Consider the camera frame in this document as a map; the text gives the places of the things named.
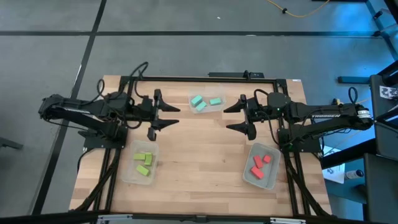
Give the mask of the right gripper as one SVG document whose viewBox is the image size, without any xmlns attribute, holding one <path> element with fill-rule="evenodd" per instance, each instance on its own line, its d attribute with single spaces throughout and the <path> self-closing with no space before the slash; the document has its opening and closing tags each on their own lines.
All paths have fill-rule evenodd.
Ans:
<svg viewBox="0 0 398 224">
<path fill-rule="evenodd" d="M 240 95 L 240 99 L 233 106 L 224 109 L 223 112 L 239 113 L 241 110 L 244 113 L 244 122 L 229 124 L 226 128 L 245 134 L 250 141 L 255 140 L 257 136 L 255 123 L 270 121 L 270 117 L 264 108 L 256 103 L 255 98 L 246 98 L 246 95 Z"/>
</svg>

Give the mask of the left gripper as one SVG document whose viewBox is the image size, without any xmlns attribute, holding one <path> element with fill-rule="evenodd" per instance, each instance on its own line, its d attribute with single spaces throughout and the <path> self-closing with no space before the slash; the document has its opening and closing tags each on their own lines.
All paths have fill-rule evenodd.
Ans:
<svg viewBox="0 0 398 224">
<path fill-rule="evenodd" d="M 164 102 L 160 89 L 154 90 L 154 98 L 151 99 L 147 95 L 143 96 L 142 102 L 138 104 L 139 116 L 142 121 L 150 122 L 147 137 L 151 141 L 157 138 L 156 131 L 160 131 L 167 126 L 179 122 L 177 119 L 159 119 L 159 110 L 164 112 L 180 112 L 179 108 L 171 106 Z"/>
</svg>

